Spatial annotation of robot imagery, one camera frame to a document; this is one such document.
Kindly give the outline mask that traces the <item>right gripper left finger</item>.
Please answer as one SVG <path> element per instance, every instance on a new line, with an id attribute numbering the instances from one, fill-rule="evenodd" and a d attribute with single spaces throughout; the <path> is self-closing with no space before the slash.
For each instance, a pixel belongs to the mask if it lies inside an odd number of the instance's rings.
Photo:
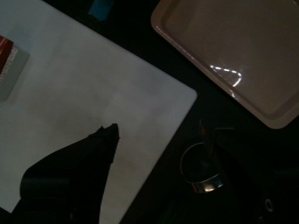
<path id="1" fill-rule="evenodd" d="M 99 224 L 118 141 L 118 126 L 102 127 L 27 169 L 11 224 Z"/>

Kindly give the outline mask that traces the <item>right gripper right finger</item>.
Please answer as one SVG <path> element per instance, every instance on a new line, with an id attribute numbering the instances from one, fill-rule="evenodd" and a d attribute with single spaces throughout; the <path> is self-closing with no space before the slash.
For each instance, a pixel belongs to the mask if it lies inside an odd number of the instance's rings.
<path id="1" fill-rule="evenodd" d="M 234 129 L 217 130 L 213 144 L 242 224 L 299 224 L 299 153 Z"/>

